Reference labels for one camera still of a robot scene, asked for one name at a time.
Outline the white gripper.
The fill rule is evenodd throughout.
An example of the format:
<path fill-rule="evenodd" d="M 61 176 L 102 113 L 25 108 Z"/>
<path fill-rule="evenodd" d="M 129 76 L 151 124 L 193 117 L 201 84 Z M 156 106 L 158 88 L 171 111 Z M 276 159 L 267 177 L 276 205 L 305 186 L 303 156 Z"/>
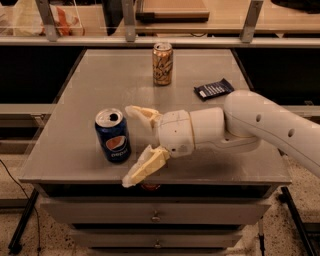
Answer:
<path fill-rule="evenodd" d="M 122 186 L 129 188 L 161 169 L 170 158 L 190 155 L 194 150 L 191 118 L 187 111 L 179 110 L 161 114 L 151 108 L 126 106 L 130 118 L 141 121 L 144 128 L 152 131 L 157 122 L 157 135 L 161 146 L 148 145 L 137 162 L 122 179 Z"/>

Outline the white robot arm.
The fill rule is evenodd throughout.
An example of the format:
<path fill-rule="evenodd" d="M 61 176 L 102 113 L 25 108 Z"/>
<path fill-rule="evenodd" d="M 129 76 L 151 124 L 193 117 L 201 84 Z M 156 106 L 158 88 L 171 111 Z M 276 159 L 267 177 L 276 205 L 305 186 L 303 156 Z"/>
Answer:
<path fill-rule="evenodd" d="M 228 94 L 222 107 L 165 114 L 139 106 L 125 108 L 155 136 L 158 146 L 147 146 L 122 179 L 126 188 L 143 181 L 170 158 L 195 150 L 225 153 L 252 151 L 262 140 L 295 158 L 320 176 L 320 126 L 267 98 L 245 90 Z"/>

